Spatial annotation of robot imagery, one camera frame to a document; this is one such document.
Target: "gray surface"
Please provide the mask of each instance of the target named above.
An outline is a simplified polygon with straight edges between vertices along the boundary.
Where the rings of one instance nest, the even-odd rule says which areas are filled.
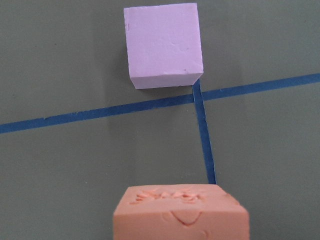
[[[127,187],[207,182],[196,126],[188,104],[1,134],[0,239],[111,240]]]
[[[182,2],[1,1],[0,124],[191,93],[135,90],[125,45],[123,7]],[[198,11],[204,91],[320,73],[319,1]],[[205,103],[218,183],[250,211],[252,240],[320,238],[319,90]],[[110,240],[127,186],[205,174],[192,104],[1,134],[0,239]]]
[[[251,239],[320,239],[320,83],[205,102],[217,182]]]

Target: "orange foam block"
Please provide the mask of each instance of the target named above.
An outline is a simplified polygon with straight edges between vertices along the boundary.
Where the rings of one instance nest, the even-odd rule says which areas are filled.
[[[249,240],[249,214],[213,184],[129,187],[113,214],[114,240]]]

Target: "blue tape strip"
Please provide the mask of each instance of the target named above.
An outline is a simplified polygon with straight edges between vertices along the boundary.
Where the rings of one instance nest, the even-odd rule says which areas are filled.
[[[320,82],[320,74],[311,74],[305,76],[297,76],[280,80],[266,81],[260,83],[253,83],[243,86],[234,86],[222,88],[218,90],[205,91],[202,93],[203,100],[214,100],[227,98],[232,96],[252,94],[262,91],[269,91],[275,89],[283,89],[288,87],[295,87],[306,84],[314,84]]]
[[[0,134],[36,129],[41,127],[72,123],[90,119],[104,118],[121,114],[129,114],[151,109],[165,108],[194,102],[192,94],[167,97],[156,100],[142,101],[125,105],[111,106],[87,111],[67,113],[46,118],[36,118],[25,121],[17,121],[0,125]]]
[[[208,125],[206,121],[206,112],[204,106],[204,100],[201,94],[200,80],[197,80],[192,86],[194,105],[196,110],[196,116],[199,123],[200,138],[202,143],[202,151],[204,156],[204,163],[207,173],[209,184],[216,184],[215,174],[215,162],[214,155],[211,149],[210,136],[208,131]]]

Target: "cube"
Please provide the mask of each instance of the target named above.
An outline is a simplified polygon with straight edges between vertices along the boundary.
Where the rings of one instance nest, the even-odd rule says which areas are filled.
[[[113,214],[113,240],[249,240],[249,214],[213,184],[129,187]]]
[[[196,3],[124,8],[124,23],[136,89],[193,85],[203,74]]]

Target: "vertical blue line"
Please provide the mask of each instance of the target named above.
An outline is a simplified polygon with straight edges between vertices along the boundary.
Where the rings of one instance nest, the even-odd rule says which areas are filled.
[[[198,79],[192,86],[193,99],[196,110],[196,116],[199,124],[200,138],[202,143],[202,151],[204,156],[204,163],[209,184],[217,184],[215,174],[214,155],[211,149],[210,136],[208,125],[206,121],[206,111],[204,106],[204,99],[202,97],[200,80]]]

